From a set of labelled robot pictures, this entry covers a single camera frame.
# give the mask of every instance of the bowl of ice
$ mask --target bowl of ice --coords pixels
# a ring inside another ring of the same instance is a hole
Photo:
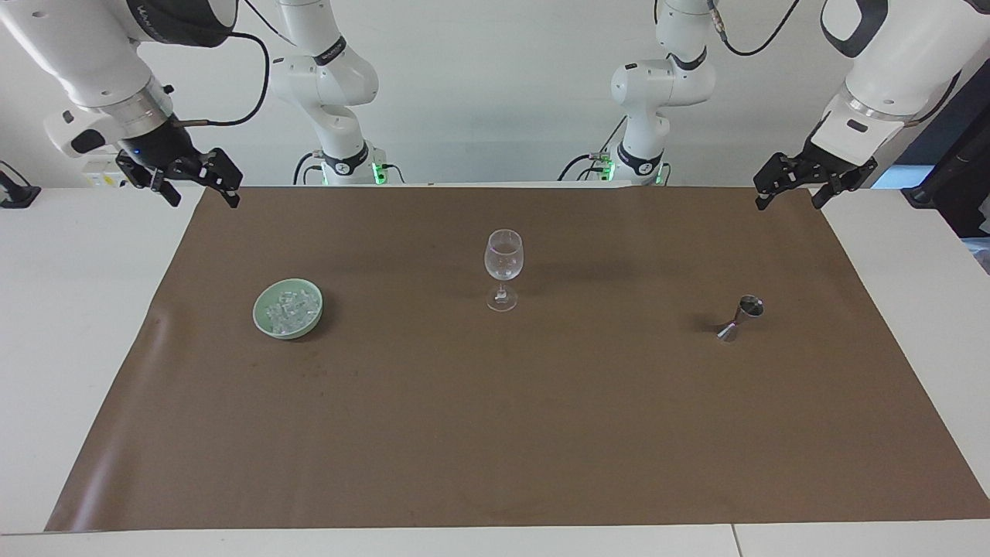
[[[254,302],[254,325],[279,340],[297,339],[313,330],[323,314],[323,295],[303,278],[269,286]]]

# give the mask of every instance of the jigger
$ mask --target jigger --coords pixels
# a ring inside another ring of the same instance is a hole
[[[754,295],[743,296],[739,307],[736,308],[736,317],[732,321],[719,328],[719,340],[722,342],[733,342],[739,335],[741,324],[756,319],[763,314],[763,300]]]

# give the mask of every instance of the table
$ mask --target table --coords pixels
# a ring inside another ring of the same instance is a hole
[[[545,184],[528,184],[542,186]],[[103,396],[199,198],[171,209],[131,189],[49,189],[0,213],[0,531],[44,527]],[[826,216],[962,454],[990,492],[990,278],[935,212],[896,191],[839,197]],[[0,538],[4,555],[982,555],[990,521],[633,528],[48,534]]]

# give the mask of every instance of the green bowl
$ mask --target green bowl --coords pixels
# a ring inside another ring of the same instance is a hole
[[[316,295],[319,309],[317,309],[317,313],[313,317],[313,320],[306,324],[303,328],[290,331],[284,335],[271,332],[271,319],[268,318],[268,315],[264,310],[267,307],[278,303],[278,297],[282,292],[286,290],[298,292],[302,289],[308,290],[310,293]],[[320,292],[320,289],[317,288],[315,284],[303,278],[287,278],[286,280],[280,280],[279,282],[276,282],[266,288],[264,292],[257,297],[257,300],[254,301],[254,326],[257,327],[257,329],[262,333],[278,340],[293,340],[305,335],[316,327],[316,324],[320,322],[321,316],[323,316],[323,293]]]

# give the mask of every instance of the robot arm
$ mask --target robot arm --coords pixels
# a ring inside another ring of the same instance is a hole
[[[816,208],[859,189],[876,151],[990,38],[987,14],[987,0],[828,0],[822,29],[852,70],[801,154],[777,153],[753,178],[759,209],[807,183],[823,184]]]
[[[612,97],[626,109],[624,137],[612,148],[613,178],[653,183],[660,169],[670,122],[664,106],[704,102],[715,89],[715,70],[705,63],[712,20],[706,0],[665,0],[657,16],[656,39],[666,59],[641,60],[612,76]]]
[[[364,139],[347,108],[374,100],[377,73],[347,44],[328,0],[278,0],[278,6],[288,38],[306,55],[275,61],[275,94],[310,119],[328,183],[381,181],[376,162],[383,154]]]
[[[0,20],[53,75],[74,108],[45,122],[64,153],[119,145],[118,164],[137,187],[177,205],[168,179],[217,189],[235,207],[241,172],[220,149],[198,152],[174,125],[168,92],[138,57],[140,42],[215,47],[231,31],[237,0],[7,0]]]

